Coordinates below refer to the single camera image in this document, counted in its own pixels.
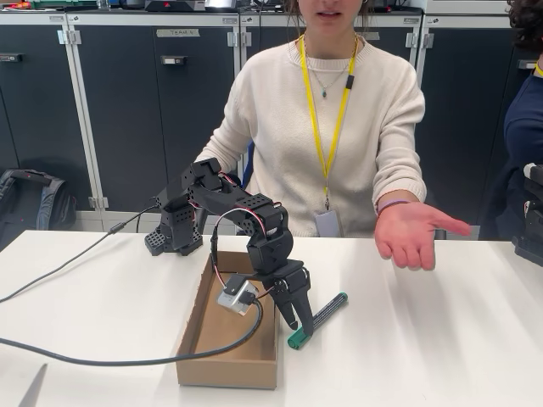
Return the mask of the person's left hand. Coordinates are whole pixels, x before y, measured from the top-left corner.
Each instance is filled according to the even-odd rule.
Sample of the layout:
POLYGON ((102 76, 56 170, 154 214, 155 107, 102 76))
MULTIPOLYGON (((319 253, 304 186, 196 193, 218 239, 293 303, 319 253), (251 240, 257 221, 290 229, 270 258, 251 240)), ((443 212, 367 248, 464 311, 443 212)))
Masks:
POLYGON ((379 213, 374 239, 382 258, 392 259, 396 266, 432 270, 437 229, 463 236, 471 231, 469 224, 425 203, 396 203, 379 213))

